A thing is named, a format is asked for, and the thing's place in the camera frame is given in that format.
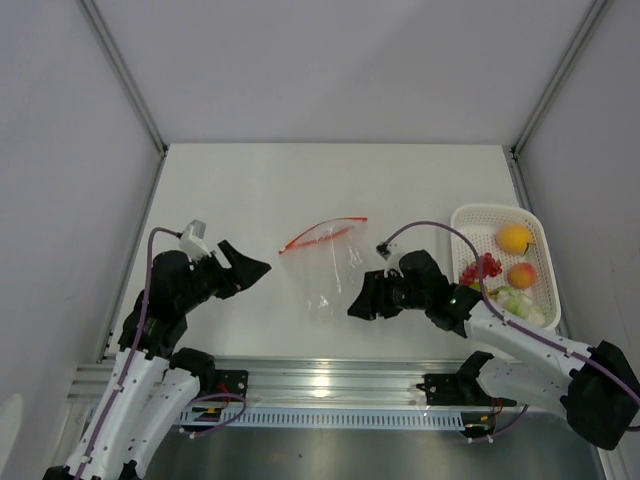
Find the clear zip top bag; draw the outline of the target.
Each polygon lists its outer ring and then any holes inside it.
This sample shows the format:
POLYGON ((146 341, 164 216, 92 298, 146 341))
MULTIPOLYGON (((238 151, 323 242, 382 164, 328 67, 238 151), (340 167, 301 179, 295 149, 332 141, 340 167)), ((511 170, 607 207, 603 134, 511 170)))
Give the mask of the clear zip top bag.
POLYGON ((328 321, 346 315, 367 269, 362 241, 367 225, 365 216, 324 220, 278 251, 307 318, 328 321))

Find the red grape bunch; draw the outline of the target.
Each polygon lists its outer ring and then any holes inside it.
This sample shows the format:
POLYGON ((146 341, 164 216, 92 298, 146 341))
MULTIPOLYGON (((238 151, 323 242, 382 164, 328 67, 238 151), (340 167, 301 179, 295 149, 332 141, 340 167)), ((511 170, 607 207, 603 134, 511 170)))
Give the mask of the red grape bunch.
POLYGON ((502 274, 502 263, 491 253, 480 257, 481 262, 470 263, 459 275, 459 283, 465 286, 478 284, 480 279, 495 278, 502 274))

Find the white cauliflower with leaves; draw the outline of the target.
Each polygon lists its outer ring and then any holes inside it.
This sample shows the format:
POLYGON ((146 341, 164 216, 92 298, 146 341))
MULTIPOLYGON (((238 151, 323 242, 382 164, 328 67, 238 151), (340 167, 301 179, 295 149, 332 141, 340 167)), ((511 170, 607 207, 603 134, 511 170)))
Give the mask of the white cauliflower with leaves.
POLYGON ((499 287, 489 293, 489 298, 520 319, 539 327, 546 323, 544 313, 528 295, 518 289, 510 286, 499 287))

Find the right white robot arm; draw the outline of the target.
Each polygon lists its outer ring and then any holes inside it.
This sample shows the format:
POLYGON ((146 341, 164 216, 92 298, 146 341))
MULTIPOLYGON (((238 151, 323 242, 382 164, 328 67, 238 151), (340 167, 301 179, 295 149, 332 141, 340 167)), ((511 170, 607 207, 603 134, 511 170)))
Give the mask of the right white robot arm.
POLYGON ((367 321, 417 310, 439 329, 494 347, 463 364, 456 382, 468 403, 506 398, 565 419, 590 444, 614 450, 639 413, 639 381, 623 351, 561 337, 506 311, 480 291, 448 281, 429 253, 413 251, 396 268, 369 271, 348 313, 367 321))

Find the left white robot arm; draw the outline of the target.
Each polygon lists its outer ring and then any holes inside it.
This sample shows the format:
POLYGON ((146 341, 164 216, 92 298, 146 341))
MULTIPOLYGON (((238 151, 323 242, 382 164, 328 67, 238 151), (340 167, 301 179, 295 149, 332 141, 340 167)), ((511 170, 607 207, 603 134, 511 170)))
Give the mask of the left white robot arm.
POLYGON ((145 286, 125 319, 107 387, 66 462, 47 479, 142 479, 158 447, 194 400, 246 402, 221 388, 212 355, 176 345, 188 314, 244 292, 271 269, 221 241, 223 266, 199 241, 146 259, 145 286))

